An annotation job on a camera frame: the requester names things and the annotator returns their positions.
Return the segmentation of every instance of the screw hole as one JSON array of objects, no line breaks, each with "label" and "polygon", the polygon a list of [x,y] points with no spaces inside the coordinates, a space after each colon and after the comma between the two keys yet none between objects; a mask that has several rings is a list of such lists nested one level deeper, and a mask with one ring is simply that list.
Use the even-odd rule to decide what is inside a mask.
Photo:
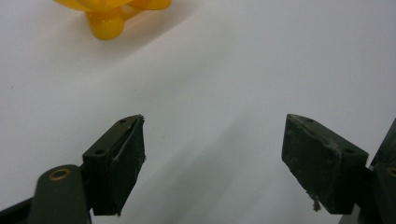
[{"label": "screw hole", "polygon": [[62,180],[62,179],[65,179],[69,174],[70,174],[69,169],[59,169],[59,170],[56,170],[56,171],[50,173],[49,180],[52,180],[52,181]]},{"label": "screw hole", "polygon": [[349,153],[349,154],[355,153],[355,151],[352,150],[352,149],[350,149],[350,148],[345,148],[344,151],[345,151],[346,153]]},{"label": "screw hole", "polygon": [[98,150],[95,151],[95,155],[97,155],[97,156],[100,156],[100,155],[103,155],[103,154],[105,154],[105,151],[103,149],[98,149]]},{"label": "screw hole", "polygon": [[388,168],[387,170],[390,175],[396,177],[396,168],[392,167],[392,168]]}]

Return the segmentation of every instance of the yellow plastic object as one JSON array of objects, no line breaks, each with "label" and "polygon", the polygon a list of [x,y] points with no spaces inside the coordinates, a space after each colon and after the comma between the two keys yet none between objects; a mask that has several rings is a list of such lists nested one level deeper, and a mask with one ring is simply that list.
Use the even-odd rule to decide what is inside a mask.
[{"label": "yellow plastic object", "polygon": [[171,5],[171,0],[54,0],[55,2],[84,11],[91,31],[96,38],[109,40],[119,36],[127,16],[121,6],[143,10],[161,10]]}]

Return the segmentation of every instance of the white surface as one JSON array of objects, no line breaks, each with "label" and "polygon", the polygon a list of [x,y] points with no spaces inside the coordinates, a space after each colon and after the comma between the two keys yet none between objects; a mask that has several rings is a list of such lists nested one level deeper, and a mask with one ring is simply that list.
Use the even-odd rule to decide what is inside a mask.
[{"label": "white surface", "polygon": [[3,2],[0,209],[142,114],[148,160],[122,216],[95,224],[337,223],[312,211],[280,159],[285,117],[374,153],[396,117],[395,11],[389,0],[175,0],[103,42],[79,12]]}]

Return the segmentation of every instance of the white table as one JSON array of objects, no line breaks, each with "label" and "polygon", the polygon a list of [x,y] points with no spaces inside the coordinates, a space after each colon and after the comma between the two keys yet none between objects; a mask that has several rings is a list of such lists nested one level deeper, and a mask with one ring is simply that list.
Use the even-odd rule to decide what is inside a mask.
[{"label": "white table", "polygon": [[148,160],[121,217],[93,223],[325,223],[281,161],[288,113],[371,153],[396,117],[396,2],[175,0],[95,39],[51,1],[0,7],[0,210],[118,119]]}]

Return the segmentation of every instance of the yellow toy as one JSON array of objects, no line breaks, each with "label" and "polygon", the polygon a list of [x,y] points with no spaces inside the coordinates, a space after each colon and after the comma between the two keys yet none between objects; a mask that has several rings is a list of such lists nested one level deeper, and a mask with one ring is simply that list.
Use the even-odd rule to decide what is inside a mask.
[{"label": "yellow toy", "polygon": [[102,40],[113,39],[123,30],[126,16],[121,6],[144,10],[161,10],[171,5],[171,0],[54,0],[75,10],[85,12],[92,33]]}]

